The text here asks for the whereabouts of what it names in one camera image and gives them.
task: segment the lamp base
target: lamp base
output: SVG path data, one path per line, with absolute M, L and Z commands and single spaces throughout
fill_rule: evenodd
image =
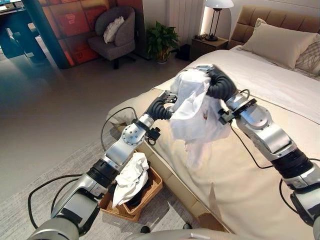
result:
M 218 40 L 218 37 L 215 36 L 215 35 L 213 35 L 213 34 L 211 34 L 211 35 L 206 36 L 206 37 L 205 37 L 205 40 L 207 40 L 207 41 L 209 41 L 209 42 L 215 42 L 215 41 Z

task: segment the upholstered headboard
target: upholstered headboard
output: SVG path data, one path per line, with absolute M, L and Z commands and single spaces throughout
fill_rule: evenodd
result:
M 320 17 L 300 15 L 263 6 L 243 5 L 230 38 L 228 49 L 245 44 L 254 32 L 257 18 L 276 27 L 302 32 L 318 33 Z

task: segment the table lamp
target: table lamp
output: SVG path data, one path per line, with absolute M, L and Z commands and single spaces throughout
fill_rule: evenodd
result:
M 211 42 L 217 41 L 218 38 L 215 35 L 216 35 L 218 21 L 219 21 L 219 17 L 220 17 L 220 11 L 222 9 L 232 8 L 234 6 L 234 3 L 231 0 L 205 0 L 204 5 L 206 7 L 213 8 L 213 10 L 214 10 L 213 16 L 212 16 L 212 21 L 211 21 L 210 33 L 205 39 L 207 41 L 211 41 Z M 213 34 L 213 33 L 211 33 L 211 29 L 212 29 L 212 24 L 214 22 L 215 12 L 219 12 L 219 14 L 218 14 L 218 19 L 216 21 L 214 34 Z

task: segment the white lamp shade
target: white lamp shade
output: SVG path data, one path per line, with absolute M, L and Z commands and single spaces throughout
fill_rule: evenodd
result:
M 212 9 L 228 9 L 234 6 L 231 0 L 205 0 L 204 5 Z

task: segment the woven storage basket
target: woven storage basket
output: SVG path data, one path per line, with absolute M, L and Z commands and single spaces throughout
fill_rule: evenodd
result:
M 141 203 L 136 207 L 127 206 L 125 203 L 121 205 L 129 215 L 135 216 L 138 213 L 140 214 L 142 208 L 146 206 L 151 201 L 151 199 L 162 189 L 162 178 L 152 167 L 150 167 L 148 177 L 151 181 L 151 185 L 142 192 Z
M 101 211 L 107 214 L 129 220 L 134 223 L 138 222 L 140 217 L 140 212 L 137 212 L 135 215 L 128 214 L 123 204 L 112 208 L 112 195 L 110 193 L 104 195 L 99 203 L 99 207 Z

